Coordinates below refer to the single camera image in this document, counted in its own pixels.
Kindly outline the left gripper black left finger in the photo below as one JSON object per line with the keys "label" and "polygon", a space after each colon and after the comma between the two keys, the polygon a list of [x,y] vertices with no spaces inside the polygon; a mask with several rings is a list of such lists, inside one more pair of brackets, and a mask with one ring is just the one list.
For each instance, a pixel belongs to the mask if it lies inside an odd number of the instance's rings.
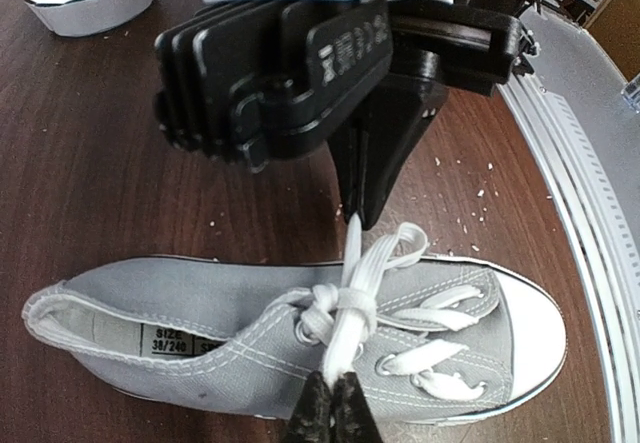
{"label": "left gripper black left finger", "polygon": [[283,437],[284,443],[329,443],[332,393],[319,371],[311,372]]}

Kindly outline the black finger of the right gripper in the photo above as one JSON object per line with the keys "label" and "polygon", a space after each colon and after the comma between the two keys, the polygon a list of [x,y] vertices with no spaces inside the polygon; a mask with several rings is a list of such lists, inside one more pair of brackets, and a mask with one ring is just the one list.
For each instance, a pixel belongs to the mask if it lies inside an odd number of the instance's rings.
{"label": "black finger of the right gripper", "polygon": [[357,214],[367,223],[365,210],[368,136],[357,127],[340,127],[328,140],[345,219]]}
{"label": "black finger of the right gripper", "polygon": [[370,95],[357,202],[363,228],[378,222],[406,160],[447,97],[448,89],[433,81],[382,84]]}

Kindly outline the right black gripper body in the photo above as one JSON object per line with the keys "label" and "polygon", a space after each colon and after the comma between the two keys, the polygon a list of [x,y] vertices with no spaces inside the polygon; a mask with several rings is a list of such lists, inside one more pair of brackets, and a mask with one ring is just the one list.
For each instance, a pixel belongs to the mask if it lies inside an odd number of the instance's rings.
{"label": "right black gripper body", "polygon": [[535,44],[510,15],[434,0],[389,3],[391,73],[490,96]]}

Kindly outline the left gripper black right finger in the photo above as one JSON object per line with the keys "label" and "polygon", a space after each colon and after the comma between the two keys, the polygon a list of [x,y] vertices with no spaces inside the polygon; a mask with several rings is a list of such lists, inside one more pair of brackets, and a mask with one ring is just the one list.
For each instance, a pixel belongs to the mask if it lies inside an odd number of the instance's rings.
{"label": "left gripper black right finger", "polygon": [[383,442],[355,372],[345,373],[335,383],[332,416],[331,442]]}

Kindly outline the grey sneaker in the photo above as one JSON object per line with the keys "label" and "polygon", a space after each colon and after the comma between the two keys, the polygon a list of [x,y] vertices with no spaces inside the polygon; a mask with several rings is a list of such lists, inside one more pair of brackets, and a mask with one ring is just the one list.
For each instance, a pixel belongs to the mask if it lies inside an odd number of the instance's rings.
{"label": "grey sneaker", "polygon": [[379,422],[463,424],[547,388],[567,353],[557,303],[525,277],[429,252],[405,222],[310,266],[179,256],[107,264],[33,294],[37,340],[141,399],[287,419],[307,377],[354,372]]}

